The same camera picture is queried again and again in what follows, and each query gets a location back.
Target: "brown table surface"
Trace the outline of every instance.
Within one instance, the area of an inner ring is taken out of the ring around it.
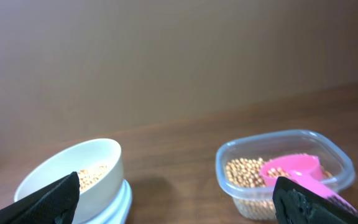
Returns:
[[[358,84],[97,137],[122,146],[134,196],[128,223],[260,223],[243,218],[220,189],[215,153],[232,139],[283,129],[317,131],[353,160],[356,181],[341,195],[358,209]],[[83,140],[0,157],[0,208],[33,168]]]

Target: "brown wall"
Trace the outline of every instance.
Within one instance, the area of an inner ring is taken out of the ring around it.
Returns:
[[[0,153],[358,82],[358,0],[0,0]]]

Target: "white bowl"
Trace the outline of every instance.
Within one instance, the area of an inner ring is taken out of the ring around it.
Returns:
[[[80,193],[73,223],[89,220],[102,212],[115,198],[124,180],[121,147],[112,139],[94,139],[69,147],[35,168],[19,185],[18,201],[73,171],[104,164],[107,173],[90,189]]]

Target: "plastic container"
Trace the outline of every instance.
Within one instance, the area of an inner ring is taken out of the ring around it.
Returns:
[[[308,130],[278,131],[225,143],[216,153],[216,177],[221,188],[233,198],[241,215],[254,220],[274,220],[273,187],[236,186],[226,178],[225,166],[232,159],[242,157],[261,157],[268,161],[296,153],[318,156],[321,165],[333,175],[321,183],[337,193],[348,188],[356,177],[352,161],[340,148],[321,134]]]

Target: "pink scoop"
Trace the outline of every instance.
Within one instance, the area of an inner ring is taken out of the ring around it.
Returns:
[[[277,177],[269,177],[267,172],[272,168],[277,169],[279,167],[290,175],[289,179],[318,194],[320,197],[328,198],[334,196],[353,208],[342,197],[320,183],[320,180],[322,180],[324,176],[317,156],[293,154],[278,157],[267,162],[260,170],[260,175],[263,177],[267,186],[274,186],[277,181]]]

